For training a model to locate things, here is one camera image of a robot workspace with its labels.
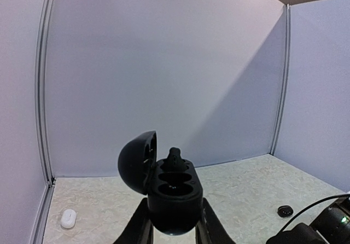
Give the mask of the white oval charging case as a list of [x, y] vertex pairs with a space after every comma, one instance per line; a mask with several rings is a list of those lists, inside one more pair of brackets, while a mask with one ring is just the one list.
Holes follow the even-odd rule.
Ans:
[[73, 209], [66, 209], [61, 216], [60, 224], [64, 229], [71, 229], [75, 226], [76, 219], [76, 211]]

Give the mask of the small black case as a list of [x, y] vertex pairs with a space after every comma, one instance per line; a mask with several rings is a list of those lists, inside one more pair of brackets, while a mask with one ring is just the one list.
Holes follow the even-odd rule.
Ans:
[[149, 217], [158, 231], [183, 235], [201, 217], [203, 188], [191, 161], [182, 158], [187, 166], [183, 172], [165, 172], [165, 159], [157, 159], [156, 131], [147, 131], [123, 147], [118, 171], [129, 188], [147, 196]]

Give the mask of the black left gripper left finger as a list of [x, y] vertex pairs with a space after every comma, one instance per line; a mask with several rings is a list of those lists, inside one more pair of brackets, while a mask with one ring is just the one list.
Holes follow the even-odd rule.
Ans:
[[114, 244], [152, 244], [153, 224], [149, 218], [147, 199], [142, 199], [133, 216]]

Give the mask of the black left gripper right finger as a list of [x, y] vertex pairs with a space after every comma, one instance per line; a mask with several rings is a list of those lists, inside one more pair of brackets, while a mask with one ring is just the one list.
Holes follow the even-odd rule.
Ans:
[[201, 218], [195, 227], [195, 239], [197, 244], [235, 244], [206, 198], [203, 198]]

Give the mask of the black ring earbud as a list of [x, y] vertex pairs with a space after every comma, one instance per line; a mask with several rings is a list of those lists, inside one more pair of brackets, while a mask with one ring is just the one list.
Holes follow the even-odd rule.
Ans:
[[183, 172], [187, 169], [184, 160], [181, 158], [179, 148], [170, 148], [168, 157], [164, 160], [164, 164], [162, 165], [162, 169], [165, 172]]

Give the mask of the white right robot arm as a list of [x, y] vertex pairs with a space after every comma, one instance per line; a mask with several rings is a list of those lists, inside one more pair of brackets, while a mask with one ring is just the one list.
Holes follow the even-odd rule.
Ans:
[[[304, 212], [323, 202], [334, 200], [309, 224], [286, 228]], [[349, 193], [318, 200], [295, 214], [267, 243], [349, 243]]]

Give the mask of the glossy black earbud charging case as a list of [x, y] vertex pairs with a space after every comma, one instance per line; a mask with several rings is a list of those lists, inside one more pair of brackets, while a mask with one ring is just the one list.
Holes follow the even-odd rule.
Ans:
[[293, 213], [294, 213], [294, 210], [289, 205], [282, 205], [282, 206], [279, 206], [279, 208], [277, 209], [277, 214], [281, 218], [291, 217], [293, 215]]

